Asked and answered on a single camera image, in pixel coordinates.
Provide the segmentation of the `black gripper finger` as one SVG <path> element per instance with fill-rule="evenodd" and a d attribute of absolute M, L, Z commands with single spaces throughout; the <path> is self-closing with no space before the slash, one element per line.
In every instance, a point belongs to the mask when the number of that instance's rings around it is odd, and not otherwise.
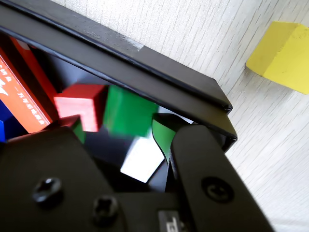
<path fill-rule="evenodd" d="M 155 113 L 152 135 L 173 174 L 191 232 L 270 232 L 272 227 L 211 131 Z"/>
<path fill-rule="evenodd" d="M 68 127 L 0 149 L 3 232 L 124 232 L 114 191 Z"/>

